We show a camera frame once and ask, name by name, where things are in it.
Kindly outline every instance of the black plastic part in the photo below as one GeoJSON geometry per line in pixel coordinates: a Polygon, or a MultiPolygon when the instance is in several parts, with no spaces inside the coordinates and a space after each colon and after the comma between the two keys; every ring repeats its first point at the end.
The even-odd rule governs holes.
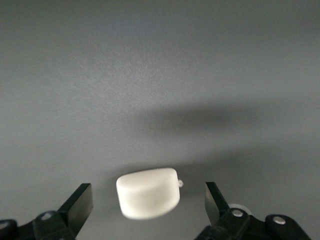
{"type": "Polygon", "coordinates": [[[212,226],[216,224],[219,217],[230,210],[228,203],[214,182],[205,183],[204,205],[212,226]]]}
{"type": "Polygon", "coordinates": [[[0,240],[74,240],[74,236],[79,233],[92,208],[91,184],[83,183],[57,212],[45,212],[20,227],[17,227],[15,220],[1,220],[0,240]]]}
{"type": "Polygon", "coordinates": [[[74,234],[55,211],[40,214],[32,221],[32,226],[36,240],[75,240],[74,234]]]}
{"type": "Polygon", "coordinates": [[[17,222],[13,219],[0,220],[0,239],[11,240],[17,235],[17,222]]]}
{"type": "Polygon", "coordinates": [[[14,234],[14,240],[35,240],[35,233],[32,221],[17,228],[14,234]]]}
{"type": "Polygon", "coordinates": [[[85,224],[93,208],[92,187],[82,183],[57,211],[75,236],[85,224]]]}
{"type": "Polygon", "coordinates": [[[268,215],[265,218],[265,228],[276,240],[311,240],[295,220],[285,215],[268,215]],[[276,223],[274,217],[282,218],[285,224],[276,223]]]}
{"type": "Polygon", "coordinates": [[[250,224],[250,216],[241,209],[232,208],[224,213],[214,226],[207,226],[196,240],[240,240],[250,224]],[[234,216],[233,210],[242,212],[234,216]]]}
{"type": "Polygon", "coordinates": [[[272,240],[266,231],[266,224],[250,215],[250,225],[243,235],[244,240],[272,240]]]}

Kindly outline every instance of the white object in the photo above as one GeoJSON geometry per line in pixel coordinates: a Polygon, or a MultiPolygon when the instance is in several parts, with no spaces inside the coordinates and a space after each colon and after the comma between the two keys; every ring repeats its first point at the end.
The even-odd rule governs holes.
{"type": "Polygon", "coordinates": [[[123,175],[116,181],[122,214],[134,220],[162,216],[177,206],[181,185],[173,168],[158,168],[123,175]]]}

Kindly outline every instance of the gray surface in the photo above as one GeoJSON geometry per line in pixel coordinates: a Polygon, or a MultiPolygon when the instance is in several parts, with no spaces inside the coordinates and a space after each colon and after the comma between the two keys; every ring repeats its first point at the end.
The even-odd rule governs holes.
{"type": "Polygon", "coordinates": [[[192,240],[204,181],[320,239],[319,1],[1,1],[0,216],[93,185],[86,239],[192,240]],[[121,174],[174,167],[181,200],[125,219],[121,174]]]}

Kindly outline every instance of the white cylindrical block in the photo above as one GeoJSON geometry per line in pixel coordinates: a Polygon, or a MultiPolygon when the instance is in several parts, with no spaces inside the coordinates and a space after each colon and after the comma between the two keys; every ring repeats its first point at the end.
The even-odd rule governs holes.
{"type": "Polygon", "coordinates": [[[162,216],[180,200],[178,176],[173,168],[123,175],[116,181],[116,190],[122,214],[134,220],[162,216]]]}

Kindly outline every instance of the gray wall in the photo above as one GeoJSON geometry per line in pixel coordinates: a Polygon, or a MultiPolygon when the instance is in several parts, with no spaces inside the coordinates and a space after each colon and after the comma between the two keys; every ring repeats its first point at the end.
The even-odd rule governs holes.
{"type": "Polygon", "coordinates": [[[86,239],[192,240],[204,183],[320,239],[319,1],[1,1],[0,216],[93,186],[86,239]],[[116,179],[173,167],[180,204],[121,215],[116,179]]]}

